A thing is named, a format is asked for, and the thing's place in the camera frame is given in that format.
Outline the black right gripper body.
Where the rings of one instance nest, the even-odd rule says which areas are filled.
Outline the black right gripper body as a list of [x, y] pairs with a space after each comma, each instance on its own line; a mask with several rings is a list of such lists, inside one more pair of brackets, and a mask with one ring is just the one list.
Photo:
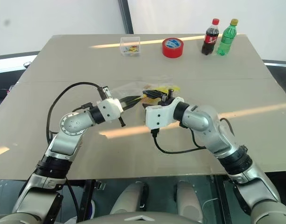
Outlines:
[[158, 105], [170, 105], [173, 101], [173, 89], [169, 89], [168, 93], [160, 91], [161, 99], [158, 101]]

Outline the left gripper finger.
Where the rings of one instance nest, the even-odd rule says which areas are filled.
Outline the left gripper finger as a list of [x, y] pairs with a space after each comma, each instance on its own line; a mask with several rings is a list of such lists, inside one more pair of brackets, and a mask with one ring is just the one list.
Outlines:
[[132, 101], [127, 101], [122, 103], [122, 108], [124, 111], [134, 107], [136, 104], [138, 104], [140, 101], [139, 100], [132, 100]]
[[135, 105], [140, 102], [142, 98], [143, 97], [141, 95], [126, 96], [120, 99], [120, 103], [125, 105]]

